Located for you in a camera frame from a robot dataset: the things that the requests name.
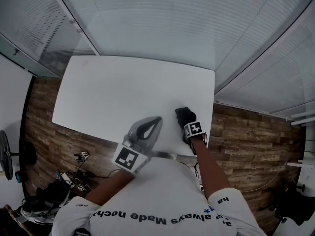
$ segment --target white t-shirt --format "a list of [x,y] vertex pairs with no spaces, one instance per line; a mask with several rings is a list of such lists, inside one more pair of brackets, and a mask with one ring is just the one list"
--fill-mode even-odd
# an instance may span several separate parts
[[105,205],[73,198],[58,212],[52,236],[262,236],[240,191],[226,188],[207,200],[184,164],[152,160]]

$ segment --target wristband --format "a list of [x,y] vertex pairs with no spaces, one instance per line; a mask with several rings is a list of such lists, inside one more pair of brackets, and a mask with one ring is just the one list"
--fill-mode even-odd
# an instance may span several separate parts
[[185,136],[186,138],[190,138],[192,136],[197,136],[205,133],[201,122],[199,121],[194,121],[186,124],[184,126],[184,131],[185,131]]

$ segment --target white wall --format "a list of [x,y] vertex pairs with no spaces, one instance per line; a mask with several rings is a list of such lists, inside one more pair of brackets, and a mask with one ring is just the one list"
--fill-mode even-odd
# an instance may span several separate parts
[[[315,125],[309,125],[306,129],[305,151],[315,152]],[[315,159],[315,154],[305,152],[304,159]],[[305,184],[303,195],[315,197],[315,169],[302,169],[298,180],[298,185]],[[315,230],[315,212],[313,216],[298,226],[293,220],[288,219],[284,224],[280,224],[274,236],[310,236]]]
[[2,53],[5,57],[9,58],[16,64],[20,65],[23,68],[28,69],[30,72],[37,76],[48,76],[48,77],[56,77],[51,71],[45,68],[40,63],[36,62],[34,59],[31,59],[22,51],[15,54],[15,46],[10,43],[4,36],[0,35],[0,53]]
[[[21,118],[31,78],[30,73],[0,55],[0,129],[6,132],[12,153],[19,152]],[[19,158],[13,157],[13,174],[19,170],[18,163]],[[0,207],[9,204],[16,209],[23,198],[22,185],[15,176],[10,181],[0,176]]]

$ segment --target person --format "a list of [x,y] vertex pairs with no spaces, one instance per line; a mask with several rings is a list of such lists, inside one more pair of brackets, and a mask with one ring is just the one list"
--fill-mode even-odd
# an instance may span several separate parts
[[[195,120],[190,114],[178,117],[182,129]],[[194,136],[189,143],[204,193],[186,165],[152,158],[135,176],[119,170],[85,198],[73,198],[56,215],[52,236],[265,235],[203,139]]]
[[15,221],[17,214],[9,205],[0,209],[0,236],[34,236],[26,224]]

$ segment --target black cable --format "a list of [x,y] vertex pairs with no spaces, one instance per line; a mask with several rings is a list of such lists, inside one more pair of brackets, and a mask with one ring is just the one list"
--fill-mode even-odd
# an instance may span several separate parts
[[23,205],[25,204],[25,203],[23,203],[23,201],[25,200],[25,203],[26,203],[26,199],[24,198],[24,199],[22,199],[22,202],[21,202],[21,207],[23,208]]
[[186,165],[188,167],[188,169],[190,169],[189,166],[186,163],[183,163],[183,162],[179,162],[179,163],[182,163],[182,164]]
[[82,184],[84,184],[84,182],[83,181],[81,181],[80,179],[78,179],[78,178],[76,178],[76,181],[80,181]]
[[199,180],[199,173],[198,173],[198,170],[197,170],[197,165],[198,165],[198,164],[199,164],[199,162],[198,162],[198,160],[197,160],[197,162],[196,162],[196,164],[195,164],[195,166],[194,166],[195,174],[196,174],[197,180]]
[[106,179],[106,178],[110,178],[110,175],[111,175],[113,172],[119,171],[119,170],[120,170],[120,169],[115,169],[115,170],[111,171],[106,177],[97,176],[97,175],[95,175],[94,173],[92,173],[92,172],[90,172],[90,171],[86,171],[86,172],[85,172],[85,176],[86,176],[86,177],[92,177],[92,178],[96,177],[96,178],[104,178],[104,179]]
[[207,146],[207,142],[208,142],[208,136],[207,136],[207,133],[205,133],[205,140],[204,140],[205,146]]
[[[74,175],[74,177],[72,178],[72,182],[73,183],[75,183],[75,181],[76,181],[76,176],[77,176],[77,174],[78,174],[78,171],[79,171],[79,169],[82,167],[82,165],[85,163],[85,161],[83,162],[83,163],[81,163],[81,165],[78,167],[78,169],[77,169],[77,171],[76,171],[76,173],[75,173],[75,175]],[[65,193],[65,191],[68,191],[69,189],[70,189],[70,184],[68,183],[68,186],[67,186],[67,188],[61,193],[61,195],[59,196],[59,198],[58,198],[58,201],[60,200],[60,198],[63,196],[63,194]],[[53,206],[53,207],[51,207],[51,209],[46,213],[46,214],[44,214],[44,216],[47,216],[47,215],[49,215],[48,213],[50,213],[51,212],[51,210],[53,209],[55,207],[55,205]]]

